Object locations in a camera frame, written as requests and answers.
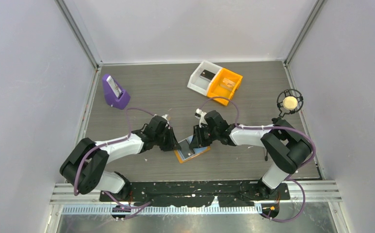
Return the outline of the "orange card holder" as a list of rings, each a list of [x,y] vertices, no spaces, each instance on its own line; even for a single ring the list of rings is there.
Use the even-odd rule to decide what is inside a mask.
[[[201,155],[201,154],[203,154],[203,153],[206,153],[207,151],[209,151],[209,150],[211,149],[210,146],[208,146],[208,147],[204,147],[204,148],[195,149],[194,151],[195,151],[196,154],[195,154],[192,158],[183,161],[183,160],[181,159],[181,157],[180,157],[180,156],[181,156],[181,150],[182,150],[182,149],[187,149],[187,148],[189,148],[189,145],[190,145],[190,142],[191,142],[191,140],[192,140],[192,137],[193,137],[193,136],[191,135],[191,136],[189,136],[189,137],[187,137],[187,138],[185,138],[185,139],[179,141],[179,144],[180,144],[180,146],[181,146],[181,149],[180,149],[180,150],[175,150],[175,151],[174,151],[177,160],[178,160],[179,163],[181,163],[181,164],[182,164],[182,163],[185,163],[185,162],[187,162],[187,161],[189,161],[189,160],[191,160],[191,159],[193,159],[193,158],[195,158],[195,157],[197,157],[197,156],[199,156],[199,155]]]

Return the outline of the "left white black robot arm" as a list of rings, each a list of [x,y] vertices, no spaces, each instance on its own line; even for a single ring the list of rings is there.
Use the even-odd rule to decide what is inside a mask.
[[[74,187],[74,194],[88,194],[100,190],[117,200],[126,200],[131,183],[119,172],[106,171],[106,165],[128,155],[137,155],[158,146],[161,151],[179,150],[173,128],[164,116],[153,116],[149,123],[130,134],[107,141],[81,139],[59,173]]]

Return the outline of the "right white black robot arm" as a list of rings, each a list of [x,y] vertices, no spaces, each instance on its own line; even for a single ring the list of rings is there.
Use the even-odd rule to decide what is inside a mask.
[[[191,149],[207,147],[214,141],[228,146],[265,148],[273,164],[255,187],[256,194],[263,199],[275,196],[278,186],[312,160],[316,153],[311,139],[280,117],[267,126],[228,124],[216,110],[206,113],[196,109],[195,117],[199,124],[194,126]]]

